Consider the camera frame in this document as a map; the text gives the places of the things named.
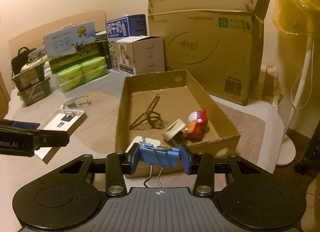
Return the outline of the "chrome wire holder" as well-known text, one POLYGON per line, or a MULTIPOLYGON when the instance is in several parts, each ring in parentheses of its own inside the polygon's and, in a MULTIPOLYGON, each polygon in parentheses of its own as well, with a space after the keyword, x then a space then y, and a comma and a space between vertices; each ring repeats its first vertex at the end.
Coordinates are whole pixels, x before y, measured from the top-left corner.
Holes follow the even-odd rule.
POLYGON ((73 98, 72 105, 76 108, 82 107, 83 105, 91 105, 91 101, 89 100, 89 95, 75 96, 73 98))

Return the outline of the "red Doraemon figurine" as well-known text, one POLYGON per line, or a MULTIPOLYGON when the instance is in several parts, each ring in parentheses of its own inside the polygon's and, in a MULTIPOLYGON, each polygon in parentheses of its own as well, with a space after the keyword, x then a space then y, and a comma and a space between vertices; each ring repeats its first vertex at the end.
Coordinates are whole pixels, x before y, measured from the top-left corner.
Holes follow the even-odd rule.
POLYGON ((204 128, 208 124, 206 108, 193 111, 188 116, 188 125, 184 130, 184 136, 190 140, 201 140, 204 135, 204 128))

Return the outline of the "white remote control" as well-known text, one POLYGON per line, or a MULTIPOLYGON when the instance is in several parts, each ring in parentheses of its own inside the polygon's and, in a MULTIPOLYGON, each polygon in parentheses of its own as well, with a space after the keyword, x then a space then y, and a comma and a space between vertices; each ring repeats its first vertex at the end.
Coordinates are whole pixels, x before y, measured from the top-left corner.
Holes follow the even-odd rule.
POLYGON ((67 107, 71 107, 72 105, 75 104, 76 100, 77 100, 77 97, 75 97, 75 96, 68 98, 63 102, 63 105, 65 105, 67 107))

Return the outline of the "shallow cardboard tray box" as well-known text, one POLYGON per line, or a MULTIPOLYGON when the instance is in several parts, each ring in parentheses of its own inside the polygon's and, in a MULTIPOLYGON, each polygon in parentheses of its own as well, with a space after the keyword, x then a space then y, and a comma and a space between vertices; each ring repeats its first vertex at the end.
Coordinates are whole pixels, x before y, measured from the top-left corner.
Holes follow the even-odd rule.
POLYGON ((152 72, 125 78, 118 111, 116 151, 126 151, 137 136, 156 139, 164 146, 170 146, 163 138, 164 129, 153 129, 148 123, 133 130, 129 128, 156 95, 160 99, 155 111, 161 115, 165 129, 177 119, 187 123, 190 113, 206 109, 208 125, 203 139, 186 142, 192 152, 208 152, 216 158, 226 158, 236 152, 240 133, 187 70, 152 72))

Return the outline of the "black laptop bag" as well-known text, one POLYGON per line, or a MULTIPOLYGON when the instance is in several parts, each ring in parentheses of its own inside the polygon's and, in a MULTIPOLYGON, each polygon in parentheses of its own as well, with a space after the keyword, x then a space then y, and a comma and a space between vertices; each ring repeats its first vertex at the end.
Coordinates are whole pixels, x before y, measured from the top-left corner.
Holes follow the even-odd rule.
POLYGON ((28 49, 27 47, 21 47, 18 50, 18 54, 11 60, 12 77, 20 73, 22 67, 28 62, 28 55, 35 51, 36 48, 28 49))

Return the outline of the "large brown cardboard box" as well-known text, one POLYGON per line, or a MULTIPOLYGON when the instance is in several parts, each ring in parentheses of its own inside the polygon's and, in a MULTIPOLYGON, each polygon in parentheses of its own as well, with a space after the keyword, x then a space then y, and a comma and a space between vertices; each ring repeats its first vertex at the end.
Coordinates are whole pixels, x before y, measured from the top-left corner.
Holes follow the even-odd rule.
POLYGON ((167 70, 187 70, 214 96, 246 105, 258 83, 270 0, 148 0, 167 70))

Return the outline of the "blue milk carton box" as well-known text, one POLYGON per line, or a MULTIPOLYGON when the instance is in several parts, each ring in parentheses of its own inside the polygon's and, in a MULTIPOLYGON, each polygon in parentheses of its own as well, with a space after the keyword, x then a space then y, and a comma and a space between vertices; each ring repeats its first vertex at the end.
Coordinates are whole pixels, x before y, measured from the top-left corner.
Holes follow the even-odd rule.
POLYGON ((105 25, 112 69, 119 72, 120 59, 116 55, 116 41, 130 36, 146 36, 146 17, 145 14, 134 14, 108 20, 105 25))

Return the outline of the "upper dark storage basket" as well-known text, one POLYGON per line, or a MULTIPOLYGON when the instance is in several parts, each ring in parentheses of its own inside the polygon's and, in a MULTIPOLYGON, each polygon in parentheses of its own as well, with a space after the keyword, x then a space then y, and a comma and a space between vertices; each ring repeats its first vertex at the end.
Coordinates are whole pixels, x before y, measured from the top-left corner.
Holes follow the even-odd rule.
POLYGON ((11 78, 12 82, 20 92, 44 81, 44 79, 44 63, 32 66, 11 78))

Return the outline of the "white power adapter plug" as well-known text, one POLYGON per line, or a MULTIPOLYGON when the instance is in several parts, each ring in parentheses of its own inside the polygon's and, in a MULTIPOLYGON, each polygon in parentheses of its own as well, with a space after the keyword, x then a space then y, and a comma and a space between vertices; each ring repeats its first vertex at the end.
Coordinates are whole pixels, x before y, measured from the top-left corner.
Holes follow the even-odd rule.
POLYGON ((142 137, 142 136, 137 136, 135 137, 132 142, 130 143, 130 145, 127 147, 127 149, 125 150, 125 152, 129 152, 129 150, 131 149, 131 147, 135 144, 138 143, 141 146, 144 146, 144 144, 149 144, 152 145, 153 147, 157 147, 161 145, 161 141, 160 140, 156 140, 156 139, 152 139, 152 138, 147 138, 147 137, 142 137))

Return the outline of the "blue binder clip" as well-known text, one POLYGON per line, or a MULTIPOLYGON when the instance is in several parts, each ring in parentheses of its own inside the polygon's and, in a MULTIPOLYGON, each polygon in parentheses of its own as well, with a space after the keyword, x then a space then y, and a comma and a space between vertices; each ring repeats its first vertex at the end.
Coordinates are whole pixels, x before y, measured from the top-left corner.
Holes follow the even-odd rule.
POLYGON ((152 144, 143 143, 143 145, 139 147, 139 153, 139 161, 149 163, 151 165, 149 177, 143 182, 143 185, 146 188, 149 188, 147 183, 152 178, 153 166, 158 165, 161 166, 161 170, 157 176, 157 183, 159 185, 159 188, 161 188, 161 174, 165 167, 176 168, 179 157, 179 149, 171 149, 161 145, 153 146, 152 144))

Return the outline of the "white humidifier product box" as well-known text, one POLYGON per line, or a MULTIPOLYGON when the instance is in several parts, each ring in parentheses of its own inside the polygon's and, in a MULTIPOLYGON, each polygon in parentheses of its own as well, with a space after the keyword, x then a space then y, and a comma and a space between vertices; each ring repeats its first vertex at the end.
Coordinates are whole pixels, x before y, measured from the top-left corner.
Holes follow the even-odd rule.
POLYGON ((116 56, 119 70, 131 75, 165 70, 162 37, 131 36, 117 40, 116 56))

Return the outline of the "lower dark storage basket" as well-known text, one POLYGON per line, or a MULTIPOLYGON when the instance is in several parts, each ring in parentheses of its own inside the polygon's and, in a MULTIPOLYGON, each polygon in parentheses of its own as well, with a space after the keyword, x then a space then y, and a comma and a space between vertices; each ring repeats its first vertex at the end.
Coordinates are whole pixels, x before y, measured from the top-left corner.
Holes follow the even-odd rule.
POLYGON ((19 91, 17 95, 20 97, 26 107, 48 97, 52 93, 50 87, 50 77, 45 77, 44 81, 41 81, 31 88, 25 91, 19 91))

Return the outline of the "white fan stand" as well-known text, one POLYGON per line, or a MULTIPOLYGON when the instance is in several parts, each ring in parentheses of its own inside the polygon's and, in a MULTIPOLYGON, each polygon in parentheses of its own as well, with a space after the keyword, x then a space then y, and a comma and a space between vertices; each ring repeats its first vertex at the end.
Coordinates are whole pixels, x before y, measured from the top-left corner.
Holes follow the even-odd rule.
POLYGON ((305 58, 302 70, 300 74, 298 75, 297 79, 293 83, 290 91, 291 96, 291 110, 289 113, 289 116, 287 120, 285 121, 284 126, 284 132, 283 132, 283 138, 281 141, 281 146, 278 154, 278 159, 276 162, 277 166, 287 166, 293 162, 293 160, 296 157, 296 147, 294 142, 289 138, 289 136, 286 134, 292 121, 295 116, 295 113, 297 110, 300 110, 304 108, 307 103, 309 102, 309 99, 311 97, 312 93, 312 87, 313 87, 313 50, 314 50, 314 44, 315 44, 315 35, 314 34, 308 34, 307 35, 307 41, 306 41, 306 51, 305 51, 305 58), (311 67, 311 88, 309 92, 309 96, 305 104, 301 107, 299 107, 299 103, 305 88, 305 83, 307 81, 309 68, 311 67))

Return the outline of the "beige tape measure roll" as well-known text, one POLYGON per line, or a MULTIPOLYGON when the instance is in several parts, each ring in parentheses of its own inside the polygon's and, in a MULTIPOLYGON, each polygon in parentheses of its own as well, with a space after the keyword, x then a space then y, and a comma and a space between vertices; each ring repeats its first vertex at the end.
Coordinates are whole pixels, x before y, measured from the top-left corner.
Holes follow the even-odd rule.
POLYGON ((185 123, 181 119, 177 119, 163 133, 164 140, 173 147, 179 147, 184 143, 185 123))

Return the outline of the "green tissue pack bundle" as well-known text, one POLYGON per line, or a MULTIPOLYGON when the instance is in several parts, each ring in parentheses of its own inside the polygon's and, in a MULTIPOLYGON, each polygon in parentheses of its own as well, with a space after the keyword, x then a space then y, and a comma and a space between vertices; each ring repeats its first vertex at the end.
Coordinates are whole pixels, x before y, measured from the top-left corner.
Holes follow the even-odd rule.
POLYGON ((56 73, 62 93, 108 74, 105 57, 95 57, 56 73))

